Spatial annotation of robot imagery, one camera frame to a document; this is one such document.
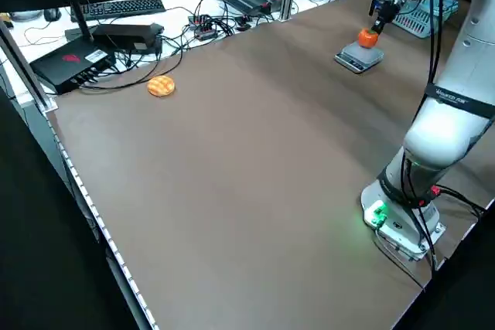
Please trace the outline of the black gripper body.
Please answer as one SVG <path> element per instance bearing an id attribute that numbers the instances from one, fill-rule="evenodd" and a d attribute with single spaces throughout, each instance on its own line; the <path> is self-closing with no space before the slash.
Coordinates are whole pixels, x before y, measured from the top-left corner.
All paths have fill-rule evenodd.
<path id="1" fill-rule="evenodd" d="M 392 21 L 401 10 L 398 0 L 371 0 L 369 16 L 376 16 L 377 21 Z"/>

